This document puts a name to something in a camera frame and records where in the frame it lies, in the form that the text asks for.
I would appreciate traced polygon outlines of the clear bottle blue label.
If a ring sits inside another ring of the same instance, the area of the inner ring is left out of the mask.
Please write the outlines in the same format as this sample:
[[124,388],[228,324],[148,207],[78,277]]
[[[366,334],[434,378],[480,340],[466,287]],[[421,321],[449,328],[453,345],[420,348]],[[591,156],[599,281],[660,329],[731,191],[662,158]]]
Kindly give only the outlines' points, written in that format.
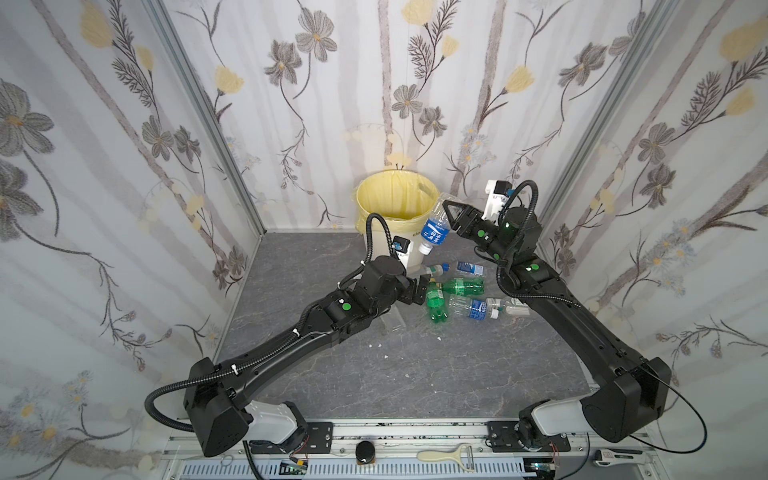
[[494,302],[459,295],[453,295],[449,298],[448,310],[451,316],[477,321],[498,319],[500,316],[498,306]]
[[446,200],[459,201],[456,196],[449,193],[441,193],[439,195],[420,232],[421,243],[419,244],[418,251],[422,255],[429,255],[435,247],[442,245],[451,231],[448,214],[443,206]]

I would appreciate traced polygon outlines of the clear bottle green cap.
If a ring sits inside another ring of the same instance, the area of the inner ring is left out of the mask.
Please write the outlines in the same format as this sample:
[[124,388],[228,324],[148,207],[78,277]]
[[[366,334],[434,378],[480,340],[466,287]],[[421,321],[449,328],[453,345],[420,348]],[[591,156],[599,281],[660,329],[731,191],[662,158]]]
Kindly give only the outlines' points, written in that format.
[[419,264],[409,266],[407,268],[408,276],[413,278],[421,277],[424,275],[427,275],[430,278],[439,278],[449,271],[450,265],[448,263],[439,263],[433,265]]

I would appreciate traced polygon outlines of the clear bottle white cap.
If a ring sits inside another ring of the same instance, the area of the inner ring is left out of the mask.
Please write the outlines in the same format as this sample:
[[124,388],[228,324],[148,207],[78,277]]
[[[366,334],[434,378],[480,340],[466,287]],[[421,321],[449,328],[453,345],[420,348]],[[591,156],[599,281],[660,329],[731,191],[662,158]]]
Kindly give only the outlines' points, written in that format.
[[405,330],[406,324],[401,313],[392,309],[381,317],[382,323],[387,333],[399,333]]

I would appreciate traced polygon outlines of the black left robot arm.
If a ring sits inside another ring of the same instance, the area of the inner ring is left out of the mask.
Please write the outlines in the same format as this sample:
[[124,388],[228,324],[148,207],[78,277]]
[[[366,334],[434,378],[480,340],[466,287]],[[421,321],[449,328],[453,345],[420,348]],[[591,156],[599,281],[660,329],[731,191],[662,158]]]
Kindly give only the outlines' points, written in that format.
[[147,414],[166,427],[194,433],[206,457],[242,442],[299,447],[308,425],[296,405],[263,403],[258,394],[296,364],[366,330],[396,303],[426,300],[430,276],[408,277],[395,249],[374,256],[370,230],[365,239],[360,265],[329,294],[310,302],[294,325],[245,354],[219,363],[198,361],[188,379],[147,395]]

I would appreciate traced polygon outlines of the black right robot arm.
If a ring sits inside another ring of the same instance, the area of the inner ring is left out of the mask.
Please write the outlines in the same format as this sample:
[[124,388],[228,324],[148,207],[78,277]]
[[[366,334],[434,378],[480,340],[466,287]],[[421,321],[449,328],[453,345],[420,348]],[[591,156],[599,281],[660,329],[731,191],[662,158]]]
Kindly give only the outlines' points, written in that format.
[[541,316],[576,353],[598,388],[566,400],[543,400],[520,411],[517,440],[539,449],[564,433],[594,433],[618,443],[664,414],[672,371],[661,358],[648,359],[592,314],[569,290],[562,269],[536,253],[542,226],[535,215],[539,191],[532,180],[502,184],[505,199],[491,215],[452,198],[437,211],[476,254],[496,266],[496,282],[508,297]]

